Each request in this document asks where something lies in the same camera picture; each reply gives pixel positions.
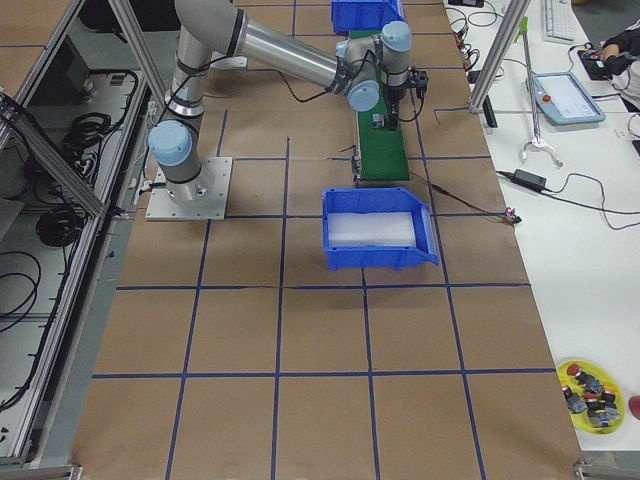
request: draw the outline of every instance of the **blue plastic container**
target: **blue plastic container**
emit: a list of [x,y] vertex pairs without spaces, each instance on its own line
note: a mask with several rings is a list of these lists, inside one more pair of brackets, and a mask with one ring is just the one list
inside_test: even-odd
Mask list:
[[[400,270],[425,262],[439,264],[429,206],[404,188],[332,188],[322,196],[323,247],[331,270],[364,267]],[[416,246],[331,246],[329,214],[374,212],[411,213]]]
[[331,0],[335,33],[381,30],[394,20],[404,20],[401,0]]

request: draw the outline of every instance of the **green mat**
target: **green mat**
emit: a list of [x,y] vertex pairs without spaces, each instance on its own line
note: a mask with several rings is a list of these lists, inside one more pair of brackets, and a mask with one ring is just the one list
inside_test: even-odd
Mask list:
[[[377,32],[350,32],[351,38],[368,37]],[[402,126],[391,131],[375,128],[374,114],[387,115],[387,106],[381,97],[378,104],[368,112],[358,113],[358,136],[360,141],[360,179],[364,181],[408,181],[409,161],[402,138]]]

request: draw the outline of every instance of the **object in yellow bowl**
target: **object in yellow bowl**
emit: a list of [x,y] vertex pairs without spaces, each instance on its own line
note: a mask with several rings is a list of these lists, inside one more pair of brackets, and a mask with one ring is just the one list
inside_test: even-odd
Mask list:
[[571,360],[558,367],[558,377],[574,427],[596,435],[613,433],[620,427],[625,401],[618,385],[604,370],[585,360]]

